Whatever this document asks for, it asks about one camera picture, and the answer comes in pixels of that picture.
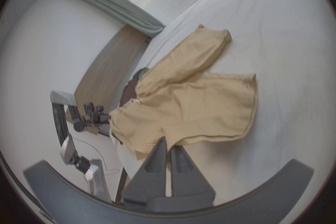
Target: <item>wood panel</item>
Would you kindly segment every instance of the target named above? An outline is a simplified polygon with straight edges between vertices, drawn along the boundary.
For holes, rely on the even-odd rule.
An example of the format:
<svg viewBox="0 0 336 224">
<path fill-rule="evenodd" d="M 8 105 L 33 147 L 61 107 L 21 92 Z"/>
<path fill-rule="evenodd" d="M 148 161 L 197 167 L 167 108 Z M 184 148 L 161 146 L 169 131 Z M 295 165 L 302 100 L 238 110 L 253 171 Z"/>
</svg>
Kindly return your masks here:
<svg viewBox="0 0 336 224">
<path fill-rule="evenodd" d="M 146 39 L 146 35 L 125 25 L 103 48 L 75 91 L 82 116 L 85 114 L 85 103 L 92 102 L 95 106 L 104 106 L 105 109 L 109 107 L 121 79 Z M 73 123 L 69 110 L 65 116 L 68 122 Z M 87 131 L 97 134 L 98 128 L 89 128 Z"/>
</svg>

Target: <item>tan shirt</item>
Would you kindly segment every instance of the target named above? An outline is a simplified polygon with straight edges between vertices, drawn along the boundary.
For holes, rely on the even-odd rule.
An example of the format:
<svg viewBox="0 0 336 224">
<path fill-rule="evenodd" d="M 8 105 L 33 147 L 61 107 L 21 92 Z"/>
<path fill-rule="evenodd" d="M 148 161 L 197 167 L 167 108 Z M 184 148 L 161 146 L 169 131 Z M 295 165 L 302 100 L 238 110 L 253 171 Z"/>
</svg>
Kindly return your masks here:
<svg viewBox="0 0 336 224">
<path fill-rule="evenodd" d="M 200 25 L 142 77 L 137 100 L 110 113 L 112 132 L 137 159 L 163 136 L 169 151 L 174 145 L 237 140 L 249 132 L 257 108 L 255 74 L 202 73 L 230 41 L 228 30 Z"/>
</svg>

